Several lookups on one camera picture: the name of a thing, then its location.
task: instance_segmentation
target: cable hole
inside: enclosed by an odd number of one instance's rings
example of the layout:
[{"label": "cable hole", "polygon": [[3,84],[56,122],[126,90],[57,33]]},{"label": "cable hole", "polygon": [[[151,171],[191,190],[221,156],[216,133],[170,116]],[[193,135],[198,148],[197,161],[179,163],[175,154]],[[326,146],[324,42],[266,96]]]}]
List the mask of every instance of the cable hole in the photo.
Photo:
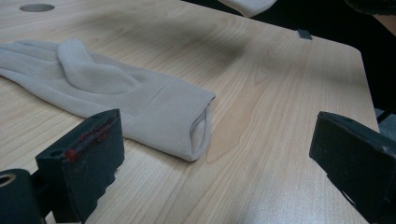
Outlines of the cable hole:
[{"label": "cable hole", "polygon": [[5,174],[5,175],[0,175],[0,188],[10,184],[16,176],[14,174]]},{"label": "cable hole", "polygon": [[45,12],[53,10],[55,6],[49,4],[27,4],[20,7],[21,11],[25,12]]}]

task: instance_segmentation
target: black plastic block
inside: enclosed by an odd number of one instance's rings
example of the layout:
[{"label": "black plastic block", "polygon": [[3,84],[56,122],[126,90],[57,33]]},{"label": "black plastic block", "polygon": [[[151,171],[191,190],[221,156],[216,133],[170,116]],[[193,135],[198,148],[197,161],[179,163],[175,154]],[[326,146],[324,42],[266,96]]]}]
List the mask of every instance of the black plastic block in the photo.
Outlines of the black plastic block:
[{"label": "black plastic block", "polygon": [[368,222],[396,223],[396,142],[320,112],[309,156]]}]

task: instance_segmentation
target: white fabric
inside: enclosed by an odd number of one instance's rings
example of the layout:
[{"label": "white fabric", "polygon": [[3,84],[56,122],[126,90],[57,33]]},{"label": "white fabric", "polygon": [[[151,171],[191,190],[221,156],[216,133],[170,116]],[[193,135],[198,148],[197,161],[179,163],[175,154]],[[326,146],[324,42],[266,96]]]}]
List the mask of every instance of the white fabric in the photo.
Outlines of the white fabric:
[{"label": "white fabric", "polygon": [[222,4],[239,11],[244,17],[254,17],[268,8],[276,0],[219,0]]},{"label": "white fabric", "polygon": [[76,39],[2,44],[0,75],[83,118],[119,108],[124,137],[184,160],[208,146],[213,92],[88,52]]}]

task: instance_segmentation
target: small black object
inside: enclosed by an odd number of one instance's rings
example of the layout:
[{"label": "small black object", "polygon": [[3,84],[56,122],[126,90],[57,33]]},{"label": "small black object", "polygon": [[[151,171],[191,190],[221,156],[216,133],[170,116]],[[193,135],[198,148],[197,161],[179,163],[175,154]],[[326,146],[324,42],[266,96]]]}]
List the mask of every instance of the small black object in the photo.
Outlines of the small black object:
[{"label": "small black object", "polygon": [[298,36],[299,36],[300,38],[302,38],[302,39],[309,39],[309,40],[312,40],[312,35],[309,34],[309,32],[306,31],[306,30],[297,29],[297,34],[298,34]]},{"label": "small black object", "polygon": [[361,13],[369,15],[396,15],[396,0],[345,0]]},{"label": "small black object", "polygon": [[2,223],[45,223],[50,211],[57,222],[84,223],[124,161],[120,111],[85,119],[35,159],[38,170],[31,176],[0,173]]},{"label": "small black object", "polygon": [[309,156],[370,223],[396,223],[396,142],[319,112]]}]

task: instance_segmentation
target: light wood grain surface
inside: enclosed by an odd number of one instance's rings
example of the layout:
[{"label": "light wood grain surface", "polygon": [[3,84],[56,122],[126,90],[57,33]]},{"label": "light wood grain surface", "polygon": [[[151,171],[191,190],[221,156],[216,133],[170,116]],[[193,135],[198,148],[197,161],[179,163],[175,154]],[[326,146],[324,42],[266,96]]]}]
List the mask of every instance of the light wood grain surface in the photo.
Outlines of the light wood grain surface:
[{"label": "light wood grain surface", "polygon": [[[0,2],[0,42],[74,37],[217,95],[201,159],[125,140],[88,223],[365,223],[308,157],[321,110],[378,130],[356,49],[177,0],[42,0],[55,9],[20,11],[27,3]],[[35,155],[81,121],[0,77],[0,170],[34,172]]]}]

